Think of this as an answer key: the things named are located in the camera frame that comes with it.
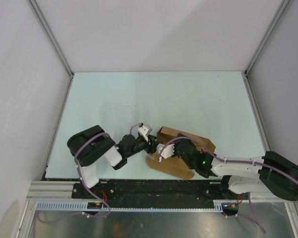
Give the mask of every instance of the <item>black mounting plate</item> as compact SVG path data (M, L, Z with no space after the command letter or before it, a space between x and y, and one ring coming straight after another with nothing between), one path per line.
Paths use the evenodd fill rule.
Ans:
M100 179L91 191L116 208L199 209L213 208L213 200L224 200L221 180ZM93 199L81 183L73 186L73 199Z

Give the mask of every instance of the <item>aluminum frame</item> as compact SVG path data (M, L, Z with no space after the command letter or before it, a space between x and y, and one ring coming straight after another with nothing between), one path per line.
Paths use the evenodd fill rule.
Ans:
M65 109L65 105L66 105L66 102L67 102L68 97L69 97L69 93L70 93L70 90L71 90L71 86L72 86L72 81L73 81L74 75L75 74L73 73L70 76L70 80L69 80L69 83L67 85L67 89L66 89L64 98L62 100L62 106L61 106L61 109L59 111L59 116L58 116L58 119L56 121L56 124L54 126L54 131L53 131L52 139L51 139L50 144L49 144L48 153L46 154L46 157L44 159L44 163L43 163L43 167L42 167L42 170L41 170L39 179L42 179L43 176L44 176L44 174L45 174L45 172L46 172L46 168L48 166L48 163L49 163L49 160L50 160L50 157L51 157L51 153L52 153L52 150L53 150L53 147L54 147L54 142L55 142L55 139L56 139L56 135L57 135L57 133L59 131L59 126L60 126L60 123L61 123L61 120L62 120L63 112L64 112L64 109Z
M28 238L34 218L37 201L26 201L25 211L21 217L21 226L15 231L13 238Z
M88 208L88 201L38 201L36 211L76 211L76 212L108 212L108 208ZM214 208L117 208L111 207L112 212L223 212L220 202L213 202Z
M247 75L250 74L251 70L253 69L254 65L258 61L259 57L261 56L263 50L269 43L269 40L272 38L275 30L277 29L279 23L282 20L282 17L285 15L285 12L287 11L288 7L290 6L290 3L293 0L283 0L281 4L279 5L272 21L270 22L262 40L260 41L254 55L252 56L252 59L250 60L245 72Z
M38 22L40 23L42 30L44 31L46 37L48 38L48 40L51 43L52 48L54 49L56 55L58 56L58 58L60 59L64 69L66 70L66 72L69 74L69 76L71 76L73 74L71 67L69 65L69 63L67 62L63 51L61 50L61 47L59 45L59 43L57 42L56 38L54 37L54 34L49 26L49 24L47 23L45 16L43 14L43 12L41 11L38 3L36 2L36 0L27 0L27 2L29 3L34 15L36 16Z
M262 139L263 147L266 151L273 150L271 144L269 143L265 125L264 125L256 98L255 98L255 95L254 95L254 91L252 89L252 86L251 86L251 83L249 80L249 76L247 76L243 72L242 72L242 74L243 74L243 80L244 80L244 84L245 84L246 91L248 94L248 98L251 103L254 117L256 120L256 124L258 127L258 131L259 131L260 137ZM289 217L290 223L292 225L294 235L296 238L298 238L298 202L285 202L285 207L287 209L288 217Z
M73 199L72 190L76 181L33 181L27 195L27 201L98 201L97 199ZM274 202L285 203L273 194L252 193L253 203ZM214 202L235 202L236 200L214 200Z

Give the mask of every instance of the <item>cardboard box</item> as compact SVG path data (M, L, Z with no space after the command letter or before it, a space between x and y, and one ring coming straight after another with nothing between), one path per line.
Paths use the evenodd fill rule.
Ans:
M193 135L184 131L175 130L166 126L163 126L157 132L157 141L159 141L161 144L165 144L169 140L176 138L178 133L181 133L184 136L194 138L203 143L210 151L215 151L215 145L209 139ZM198 150L202 150L202 147L198 143L193 142L193 144L197 147ZM158 154L154 153L152 155L147 156L146 164L154 170L161 171L163 173L175 176L180 179L188 180L193 178L195 174L194 171L191 171L188 168L188 166L184 163L184 161L179 157L162 159L162 161L159 162Z

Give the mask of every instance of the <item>enclosure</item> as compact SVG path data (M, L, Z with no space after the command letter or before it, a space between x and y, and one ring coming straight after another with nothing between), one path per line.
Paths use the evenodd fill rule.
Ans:
M0 237L264 237L207 209L72 216L87 201L71 198L67 140L100 124L119 141L139 122L298 165L298 0L0 1ZM98 176L177 179L146 156L99 160ZM267 237L298 238L298 202L251 200Z

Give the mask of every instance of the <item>red wire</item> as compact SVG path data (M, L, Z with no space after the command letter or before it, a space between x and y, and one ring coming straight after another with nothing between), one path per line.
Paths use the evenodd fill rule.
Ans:
M237 198L240 200L240 202L238 202L239 204L241 204L242 203L242 201L243 201L243 198L242 198L242 196L240 195L240 194L238 194L237 195Z
M107 196L105 194L105 191L104 190L100 190L100 192L103 194L103 199L105 198L105 202L107 202Z

